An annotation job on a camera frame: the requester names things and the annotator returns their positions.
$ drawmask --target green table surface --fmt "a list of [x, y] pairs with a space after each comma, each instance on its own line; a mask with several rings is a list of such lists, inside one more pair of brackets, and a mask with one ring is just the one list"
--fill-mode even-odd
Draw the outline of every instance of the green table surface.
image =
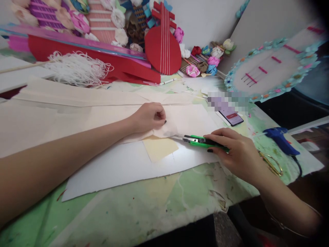
[[[161, 89], [125, 85], [131, 87], [131, 91], [141, 87], [157, 91], [170, 88], [170, 85]], [[200, 97], [194, 103], [207, 107]], [[249, 103], [249, 113], [251, 117], [244, 117], [245, 122], [232, 129], [257, 135], [264, 129], [278, 126], [253, 103]], [[285, 136], [301, 152], [298, 159], [304, 175], [323, 167], [291, 136]], [[285, 184], [297, 178], [296, 164], [273, 140], [260, 136], [254, 142], [259, 150], [281, 164]], [[65, 187], [66, 181], [5, 227], [0, 232], [0, 246], [135, 246], [221, 211], [223, 206], [259, 195], [248, 183], [227, 176], [219, 163], [202, 164], [177, 174], [61, 202], [60, 195]]]

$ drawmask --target cable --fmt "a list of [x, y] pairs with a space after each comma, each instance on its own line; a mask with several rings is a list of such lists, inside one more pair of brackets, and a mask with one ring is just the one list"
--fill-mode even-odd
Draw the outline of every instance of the cable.
[[299, 168], [299, 176], [298, 176], [297, 179], [299, 179], [299, 178], [302, 176], [302, 174], [303, 174], [302, 167], [301, 167], [301, 165], [299, 164], [299, 162], [298, 162], [296, 156], [292, 155], [291, 157], [293, 158], [293, 160], [294, 160], [294, 161], [296, 162], [296, 164], [298, 165], [298, 168]]

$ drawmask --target hand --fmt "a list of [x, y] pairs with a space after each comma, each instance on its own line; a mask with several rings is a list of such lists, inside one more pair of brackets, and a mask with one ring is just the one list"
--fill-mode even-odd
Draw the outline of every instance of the hand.
[[166, 113], [160, 103], [144, 103], [128, 120], [133, 124], [135, 133], [141, 133], [163, 126]]
[[230, 128], [215, 130], [204, 137], [228, 147], [229, 153], [215, 147], [209, 148], [208, 152], [212, 150], [230, 172], [256, 188], [271, 173], [250, 138]]

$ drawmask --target green utility knife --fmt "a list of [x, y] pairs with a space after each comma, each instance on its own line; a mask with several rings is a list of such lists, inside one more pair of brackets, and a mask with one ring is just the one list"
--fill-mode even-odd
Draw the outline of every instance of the green utility knife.
[[223, 149], [225, 152], [229, 152], [229, 149], [217, 142], [214, 142], [210, 139], [206, 139], [204, 137], [199, 136], [188, 136], [188, 135], [182, 135], [182, 134], [176, 134], [172, 136], [171, 138], [189, 142], [192, 146], [199, 146], [202, 148], [211, 148], [211, 147], [217, 147]]

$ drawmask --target phone screen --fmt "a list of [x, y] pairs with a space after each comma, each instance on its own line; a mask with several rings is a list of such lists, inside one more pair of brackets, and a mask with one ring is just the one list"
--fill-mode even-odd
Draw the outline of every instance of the phone screen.
[[222, 114], [232, 126], [243, 122], [243, 119], [235, 111], [220, 110], [219, 113]]

